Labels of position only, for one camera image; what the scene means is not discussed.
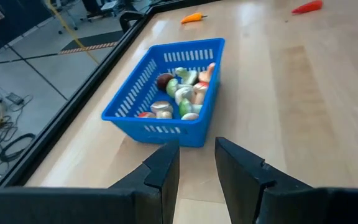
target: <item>black cable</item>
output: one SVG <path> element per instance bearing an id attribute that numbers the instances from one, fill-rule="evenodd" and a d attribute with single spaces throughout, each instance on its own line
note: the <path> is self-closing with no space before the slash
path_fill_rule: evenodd
<path id="1" fill-rule="evenodd" d="M 19 121 L 20 116 L 23 113 L 23 108 L 30 103 L 30 101 L 32 101 L 34 97 L 32 95 L 27 95 L 25 97 L 23 97 L 23 103 L 20 105 L 15 105 L 14 103 L 10 104 L 8 106 L 8 108 L 12 111 L 12 112 L 19 112 L 19 114 L 17 115 L 15 121 L 12 120 L 12 116 L 9 115 L 5 115 L 2 118 L 2 126 L 0 126 L 0 167 L 2 166 L 3 163 L 7 164 L 7 168 L 5 169 L 4 172 L 0 172 L 0 177 L 2 175 L 4 175 L 10 167 L 9 162 L 17 159 L 21 153 L 24 151 L 24 149 L 21 149 L 20 151 L 17 152 L 13 152 L 12 154 L 6 154 L 6 151 L 11 148 L 13 145 L 15 145 L 15 143 L 19 142 L 20 140 L 24 139 L 24 138 L 31 138 L 31 140 L 33 140 L 35 138 L 34 134 L 25 134 L 22 135 L 18 138 L 16 138 L 15 140 L 13 140 L 12 142 L 10 142 L 7 146 L 3 147 L 1 145 L 2 142 L 9 142 L 11 141 L 11 139 L 13 138 L 13 136 L 15 135 L 15 133 L 18 130 L 17 127 L 17 123 Z"/>

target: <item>orange pepper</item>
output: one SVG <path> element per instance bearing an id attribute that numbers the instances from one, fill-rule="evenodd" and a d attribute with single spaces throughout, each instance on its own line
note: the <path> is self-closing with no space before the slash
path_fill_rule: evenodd
<path id="1" fill-rule="evenodd" d="M 181 20 L 181 23 L 184 24 L 184 23 L 187 23 L 187 22 L 201 21 L 204 17 L 207 17 L 207 16 L 203 16 L 202 13 L 197 12 L 197 13 L 194 13 L 194 14 L 192 14 L 190 16 L 184 17 Z"/>

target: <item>red object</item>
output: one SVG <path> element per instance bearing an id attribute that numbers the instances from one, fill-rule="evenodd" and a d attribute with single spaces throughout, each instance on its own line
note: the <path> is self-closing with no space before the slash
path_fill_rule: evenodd
<path id="1" fill-rule="evenodd" d="M 155 118 L 155 114 L 151 112 L 143 112 L 140 115 L 138 115 L 138 118 Z"/>
<path id="2" fill-rule="evenodd" d="M 311 11 L 315 11 L 315 10 L 319 10 L 323 7 L 323 1 L 317 0 L 317 1 L 312 1 L 309 2 L 307 4 L 304 4 L 301 7 L 298 7 L 294 10 L 292 10 L 292 13 L 306 13 L 306 12 L 311 12 Z"/>

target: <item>wooden table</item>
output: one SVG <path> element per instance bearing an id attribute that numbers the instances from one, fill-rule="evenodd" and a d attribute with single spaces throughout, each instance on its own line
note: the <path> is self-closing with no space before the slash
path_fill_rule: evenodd
<path id="1" fill-rule="evenodd" d="M 155 44 L 223 37 L 221 88 L 203 148 L 181 148 L 175 223 L 229 223 L 214 161 L 224 136 L 314 187 L 358 187 L 358 1 L 220 1 L 155 15 L 27 186 L 109 187 L 158 148 L 101 113 Z M 194 12 L 203 22 L 181 25 Z"/>

